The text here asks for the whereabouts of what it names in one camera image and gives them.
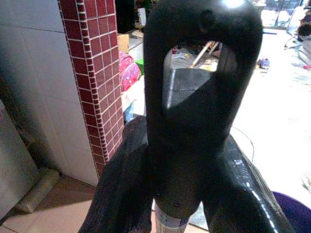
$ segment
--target black wire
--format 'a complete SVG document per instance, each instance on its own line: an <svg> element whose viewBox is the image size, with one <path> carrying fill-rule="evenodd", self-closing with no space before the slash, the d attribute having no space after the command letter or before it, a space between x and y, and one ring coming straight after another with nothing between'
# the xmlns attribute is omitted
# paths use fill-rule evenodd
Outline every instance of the black wire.
<svg viewBox="0 0 311 233"><path fill-rule="evenodd" d="M284 45L285 48L287 48L287 43L288 43L291 39L293 39L295 36L296 36L296 34L293 35L291 38L289 38L288 41L286 41L286 43L285 43L285 45Z"/></svg>
<svg viewBox="0 0 311 233"><path fill-rule="evenodd" d="M251 139L249 139L249 137L245 134L245 133L243 133L241 130L239 130L238 128L236 128L236 127L234 127L234 126L231 126L232 128L234 128L234 129L236 129L236 130L238 130L238 131L240 131L249 141L250 141L250 143L251 143L251 145L252 145L252 147L253 147L253 156L252 156L252 162L253 162L253 160L254 160L254 154L255 154L255 147L254 147L254 144L253 144L253 142L252 142L252 140Z"/></svg>

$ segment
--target purple container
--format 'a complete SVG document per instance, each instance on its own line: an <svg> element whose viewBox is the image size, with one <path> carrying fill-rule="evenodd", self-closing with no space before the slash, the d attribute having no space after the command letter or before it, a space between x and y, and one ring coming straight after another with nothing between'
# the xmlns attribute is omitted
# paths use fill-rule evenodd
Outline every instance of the purple container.
<svg viewBox="0 0 311 233"><path fill-rule="evenodd" d="M311 233L311 210L289 196L277 192L273 194L295 232Z"/></svg>

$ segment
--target white wall tile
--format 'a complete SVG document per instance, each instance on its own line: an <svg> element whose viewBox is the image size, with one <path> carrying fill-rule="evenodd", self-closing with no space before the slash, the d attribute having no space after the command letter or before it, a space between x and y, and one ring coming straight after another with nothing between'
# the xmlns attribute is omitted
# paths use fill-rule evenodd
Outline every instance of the white wall tile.
<svg viewBox="0 0 311 233"><path fill-rule="evenodd" d="M0 67L6 80L14 89L41 93L20 29L0 25L0 32Z"/></svg>
<svg viewBox="0 0 311 233"><path fill-rule="evenodd" d="M81 105L46 97L47 105L60 142L91 151Z"/></svg>
<svg viewBox="0 0 311 233"><path fill-rule="evenodd" d="M11 9L10 0L1 0L0 24L16 25L16 18Z"/></svg>
<svg viewBox="0 0 311 233"><path fill-rule="evenodd" d="M16 25L63 32L57 0L7 0L16 18Z"/></svg>
<svg viewBox="0 0 311 233"><path fill-rule="evenodd" d="M22 29L42 92L79 103L79 96L63 33Z"/></svg>
<svg viewBox="0 0 311 233"><path fill-rule="evenodd" d="M32 113L32 117L29 120L34 121L26 122L27 125L35 124L37 129L33 129L32 133L39 133L37 137L44 135L47 138L57 138L56 130L53 125L52 117L49 112L46 100L44 96L24 92L25 105L24 109L28 109Z"/></svg>
<svg viewBox="0 0 311 233"><path fill-rule="evenodd" d="M69 162L72 177L92 185L97 185L98 178L91 152L80 150L70 145L63 145L63 149Z"/></svg>
<svg viewBox="0 0 311 233"><path fill-rule="evenodd" d="M12 95L18 107L15 113L15 120L35 139L45 136L44 132L48 130L44 130L44 125L40 122L45 109L43 108L39 112L39 115L37 114L35 106L38 105L38 109L42 107L42 104L36 99L37 95L26 91L20 93L16 89L13 89Z"/></svg>
<svg viewBox="0 0 311 233"><path fill-rule="evenodd" d="M65 175L71 176L71 170L67 163L65 153L57 138L40 138L34 142L32 150L37 159L49 168L56 169Z"/></svg>

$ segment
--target beige floor tile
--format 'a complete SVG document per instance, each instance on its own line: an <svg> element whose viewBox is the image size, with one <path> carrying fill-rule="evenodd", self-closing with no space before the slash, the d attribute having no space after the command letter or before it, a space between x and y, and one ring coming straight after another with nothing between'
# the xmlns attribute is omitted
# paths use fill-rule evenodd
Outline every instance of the beige floor tile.
<svg viewBox="0 0 311 233"><path fill-rule="evenodd" d="M156 233L156 219L155 219L155 217L156 217L155 212L152 211L152 213L151 213L152 228L151 228L150 233ZM208 233L208 231L188 224L186 227L185 233Z"/></svg>
<svg viewBox="0 0 311 233"><path fill-rule="evenodd" d="M26 233L77 233L90 205L89 200L45 210Z"/></svg>
<svg viewBox="0 0 311 233"><path fill-rule="evenodd" d="M95 187L91 185L63 176L34 213L16 212L3 225L18 233L77 232L88 211L94 191ZM63 225L67 222L72 224L72 230L68 228L70 225L64 228Z"/></svg>
<svg viewBox="0 0 311 233"><path fill-rule="evenodd" d="M3 226L0 226L0 233L14 233L14 232Z"/></svg>

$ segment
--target red brick pillar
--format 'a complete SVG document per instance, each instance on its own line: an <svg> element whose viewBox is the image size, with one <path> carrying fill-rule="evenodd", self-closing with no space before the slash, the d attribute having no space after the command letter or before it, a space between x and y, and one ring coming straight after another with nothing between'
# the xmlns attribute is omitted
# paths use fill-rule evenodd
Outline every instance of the red brick pillar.
<svg viewBox="0 0 311 233"><path fill-rule="evenodd" d="M114 0L59 0L59 9L100 176L123 130Z"/></svg>

